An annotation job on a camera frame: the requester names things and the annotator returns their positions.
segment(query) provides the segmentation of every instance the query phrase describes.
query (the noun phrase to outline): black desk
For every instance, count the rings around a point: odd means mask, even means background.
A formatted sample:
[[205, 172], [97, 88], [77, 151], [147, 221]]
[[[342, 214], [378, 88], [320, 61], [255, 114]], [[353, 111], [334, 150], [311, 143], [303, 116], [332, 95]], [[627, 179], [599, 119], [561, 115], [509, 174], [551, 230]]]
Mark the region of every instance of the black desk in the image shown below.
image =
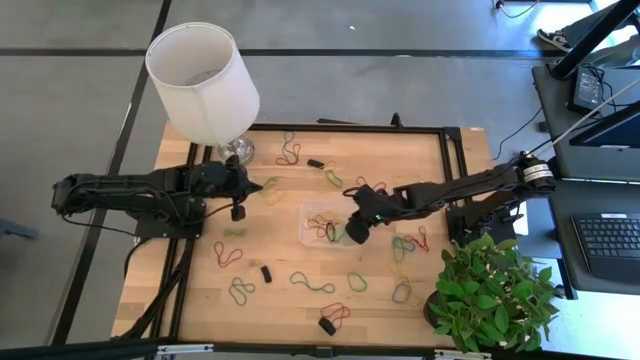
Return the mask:
[[570, 220], [574, 214], [639, 212], [640, 186], [558, 181], [550, 200], [562, 255], [573, 287], [586, 291], [640, 295], [640, 285], [612, 282], [589, 274]]
[[[638, 70], [606, 69], [604, 80], [611, 84], [615, 93], [638, 78]], [[569, 111], [566, 107], [569, 81], [552, 78], [544, 66], [533, 68], [533, 79], [552, 137], [562, 134], [582, 118], [582, 115]], [[605, 99], [608, 97], [608, 89], [605, 87]], [[627, 90], [616, 98], [616, 102], [626, 104], [638, 99], [640, 85]], [[612, 111], [611, 106], [605, 105], [602, 114], [608, 115]], [[640, 149], [620, 151], [569, 145], [569, 139], [579, 133], [580, 130], [575, 131], [555, 145], [556, 160], [563, 178], [640, 181], [640, 166], [637, 165]]]

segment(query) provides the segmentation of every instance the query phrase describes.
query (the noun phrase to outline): keyboard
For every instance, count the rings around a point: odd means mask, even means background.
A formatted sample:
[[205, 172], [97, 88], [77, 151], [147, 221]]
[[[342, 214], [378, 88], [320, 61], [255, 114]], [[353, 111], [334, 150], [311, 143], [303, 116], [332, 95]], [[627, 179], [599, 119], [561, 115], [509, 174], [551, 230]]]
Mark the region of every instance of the keyboard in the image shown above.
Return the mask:
[[640, 214], [587, 214], [571, 220], [594, 276], [640, 283]]

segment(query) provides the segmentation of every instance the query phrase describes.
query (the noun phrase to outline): monitor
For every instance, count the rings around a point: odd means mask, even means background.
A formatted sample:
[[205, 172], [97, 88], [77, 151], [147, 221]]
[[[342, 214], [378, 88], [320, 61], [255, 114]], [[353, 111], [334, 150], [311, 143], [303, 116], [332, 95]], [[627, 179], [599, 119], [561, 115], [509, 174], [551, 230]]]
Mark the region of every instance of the monitor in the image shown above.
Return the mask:
[[574, 146], [640, 149], [640, 101], [611, 115], [569, 140]]

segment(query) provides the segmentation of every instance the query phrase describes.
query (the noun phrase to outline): black metal frame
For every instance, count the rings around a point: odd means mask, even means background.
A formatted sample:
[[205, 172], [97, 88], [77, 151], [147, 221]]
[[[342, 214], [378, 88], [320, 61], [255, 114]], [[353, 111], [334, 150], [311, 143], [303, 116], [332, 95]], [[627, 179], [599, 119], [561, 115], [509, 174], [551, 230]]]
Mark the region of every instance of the black metal frame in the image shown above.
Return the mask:
[[557, 79], [566, 79], [584, 58], [640, 6], [640, 0], [620, 0], [589, 33], [551, 69]]

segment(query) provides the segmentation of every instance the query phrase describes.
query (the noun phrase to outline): white lampshade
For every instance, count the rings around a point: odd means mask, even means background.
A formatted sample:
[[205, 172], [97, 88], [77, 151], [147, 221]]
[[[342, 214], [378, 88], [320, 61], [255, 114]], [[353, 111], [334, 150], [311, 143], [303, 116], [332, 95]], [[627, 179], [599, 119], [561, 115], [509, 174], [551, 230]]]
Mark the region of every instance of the white lampshade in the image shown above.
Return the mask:
[[151, 43], [146, 66], [169, 122], [191, 142], [224, 146], [258, 115], [258, 91], [233, 37], [221, 27], [172, 27]]

